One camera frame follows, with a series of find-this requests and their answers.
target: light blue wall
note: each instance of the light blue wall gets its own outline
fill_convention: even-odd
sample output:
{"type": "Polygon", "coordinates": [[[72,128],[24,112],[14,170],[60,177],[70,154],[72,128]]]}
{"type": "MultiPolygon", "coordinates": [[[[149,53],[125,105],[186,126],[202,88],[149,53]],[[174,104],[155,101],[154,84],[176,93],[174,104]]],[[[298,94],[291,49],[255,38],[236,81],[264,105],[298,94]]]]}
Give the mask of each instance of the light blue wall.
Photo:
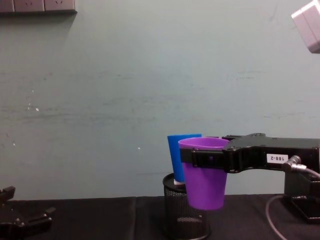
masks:
{"type": "MultiPolygon", "coordinates": [[[[308,2],[78,0],[75,18],[1,18],[1,186],[162,195],[169,134],[319,138],[320,56],[291,19],[308,2]]],[[[251,170],[226,191],[283,187],[281,172],[251,170]]]]}

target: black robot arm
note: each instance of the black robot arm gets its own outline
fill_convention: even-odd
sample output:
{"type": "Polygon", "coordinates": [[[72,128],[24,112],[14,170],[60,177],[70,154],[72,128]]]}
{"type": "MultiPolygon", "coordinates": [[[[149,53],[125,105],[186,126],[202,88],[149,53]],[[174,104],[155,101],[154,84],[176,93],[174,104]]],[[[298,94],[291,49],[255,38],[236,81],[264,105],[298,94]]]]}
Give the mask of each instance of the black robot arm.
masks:
{"type": "Polygon", "coordinates": [[[223,150],[181,149],[181,159],[194,167],[239,173],[250,169],[283,171],[283,164],[299,156],[302,165],[319,173],[320,139],[267,137],[264,133],[227,135],[223,150]]]}

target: black table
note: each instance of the black table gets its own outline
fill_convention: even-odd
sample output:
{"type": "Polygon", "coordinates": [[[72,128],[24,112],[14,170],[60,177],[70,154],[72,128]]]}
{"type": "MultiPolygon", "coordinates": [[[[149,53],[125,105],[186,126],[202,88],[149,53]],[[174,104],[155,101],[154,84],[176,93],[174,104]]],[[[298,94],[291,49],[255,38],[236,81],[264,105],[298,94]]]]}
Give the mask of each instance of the black table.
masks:
{"type": "MultiPolygon", "coordinates": [[[[273,195],[229,195],[224,207],[210,213],[209,240],[279,240],[271,230],[265,205],[273,195]]],[[[28,240],[166,240],[162,232],[164,197],[11,201],[24,214],[55,207],[50,232],[28,240]]],[[[319,240],[320,225],[307,224],[276,200],[273,223],[288,240],[319,240]]]]}

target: black mount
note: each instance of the black mount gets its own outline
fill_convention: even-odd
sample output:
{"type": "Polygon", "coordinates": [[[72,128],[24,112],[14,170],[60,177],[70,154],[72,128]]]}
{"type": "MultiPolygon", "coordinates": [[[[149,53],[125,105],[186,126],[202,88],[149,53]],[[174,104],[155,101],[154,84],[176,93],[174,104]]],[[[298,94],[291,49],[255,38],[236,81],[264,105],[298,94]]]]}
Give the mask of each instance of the black mount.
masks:
{"type": "Polygon", "coordinates": [[[0,239],[20,240],[48,231],[56,209],[51,207],[36,216],[23,216],[7,205],[7,201],[14,197],[15,190],[13,186],[0,190],[0,239]]]}
{"type": "Polygon", "coordinates": [[[311,224],[320,224],[320,181],[305,173],[286,173],[286,202],[311,224]]]}

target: purple cup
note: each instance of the purple cup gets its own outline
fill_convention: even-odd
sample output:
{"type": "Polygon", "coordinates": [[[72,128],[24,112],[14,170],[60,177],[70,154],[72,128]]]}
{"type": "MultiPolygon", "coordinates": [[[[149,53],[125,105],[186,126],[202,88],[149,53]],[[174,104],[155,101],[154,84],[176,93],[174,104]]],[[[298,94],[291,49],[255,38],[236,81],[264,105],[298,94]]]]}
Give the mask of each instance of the purple cup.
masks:
{"type": "MultiPolygon", "coordinates": [[[[214,137],[180,140],[180,149],[222,150],[229,141],[214,137]]],[[[182,161],[189,205],[195,209],[216,210],[224,205],[227,173],[223,169],[193,167],[182,161]]]]}

